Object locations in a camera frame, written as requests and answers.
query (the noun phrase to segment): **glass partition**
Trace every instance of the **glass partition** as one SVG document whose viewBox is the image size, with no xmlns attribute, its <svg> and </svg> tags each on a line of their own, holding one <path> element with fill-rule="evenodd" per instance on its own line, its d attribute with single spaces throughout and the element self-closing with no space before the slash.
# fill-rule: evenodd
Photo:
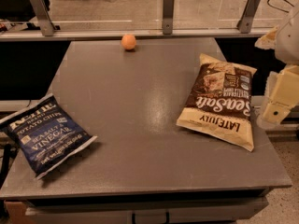
<svg viewBox="0 0 299 224">
<path fill-rule="evenodd" d="M 254 28 L 270 28 L 279 23 L 298 0 L 262 0 L 256 12 Z M 175 0 L 173 28 L 206 30 L 236 28 L 247 0 Z M 163 0 L 50 0 L 49 15 L 61 31 L 161 32 Z M 38 26 L 29 21 L 1 21 L 9 31 Z"/>
</svg>

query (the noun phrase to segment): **office chair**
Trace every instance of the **office chair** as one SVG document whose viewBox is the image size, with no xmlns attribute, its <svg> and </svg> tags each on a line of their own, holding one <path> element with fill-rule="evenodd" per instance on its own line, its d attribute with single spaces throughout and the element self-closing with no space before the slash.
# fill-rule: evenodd
<svg viewBox="0 0 299 224">
<path fill-rule="evenodd" d="M 50 9 L 50 0 L 44 0 L 47 10 Z M 36 14 L 30 0 L 0 0 L 0 19 L 18 22 L 29 21 Z M 29 29 L 36 28 L 31 22 L 27 23 Z"/>
</svg>

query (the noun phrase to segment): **salt and vinegar chip bag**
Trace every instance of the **salt and vinegar chip bag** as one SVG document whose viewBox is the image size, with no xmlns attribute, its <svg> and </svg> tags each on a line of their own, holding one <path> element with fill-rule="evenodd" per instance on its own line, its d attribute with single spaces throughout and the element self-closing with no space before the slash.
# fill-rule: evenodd
<svg viewBox="0 0 299 224">
<path fill-rule="evenodd" d="M 256 69 L 200 55 L 200 71 L 177 126 L 207 133 L 248 151 L 251 81 Z"/>
<path fill-rule="evenodd" d="M 1 119 L 0 130 L 19 144 L 37 179 L 96 139 L 59 107 L 52 94 Z"/>
</svg>

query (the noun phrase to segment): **black desk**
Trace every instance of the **black desk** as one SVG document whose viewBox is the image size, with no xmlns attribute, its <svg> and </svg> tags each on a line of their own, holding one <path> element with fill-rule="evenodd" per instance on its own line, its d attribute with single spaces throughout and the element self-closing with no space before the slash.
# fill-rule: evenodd
<svg viewBox="0 0 299 224">
<path fill-rule="evenodd" d="M 34 205 L 27 215 L 43 224 L 236 220 L 262 210 L 266 193 L 292 182 L 254 120 L 252 153 L 176 126 L 201 52 L 223 59 L 212 38 L 140 40 L 135 52 L 120 41 L 72 42 L 50 91 L 98 140 L 39 181 L 19 153 L 0 197 Z"/>
</svg>

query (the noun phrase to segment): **blue chip bag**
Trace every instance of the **blue chip bag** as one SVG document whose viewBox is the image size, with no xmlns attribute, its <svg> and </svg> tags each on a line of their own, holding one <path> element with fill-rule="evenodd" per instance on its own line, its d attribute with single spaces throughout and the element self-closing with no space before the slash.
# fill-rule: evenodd
<svg viewBox="0 0 299 224">
<path fill-rule="evenodd" d="M 0 130 L 19 144 L 37 179 L 97 138 L 77 125 L 52 94 L 1 119 Z"/>
</svg>

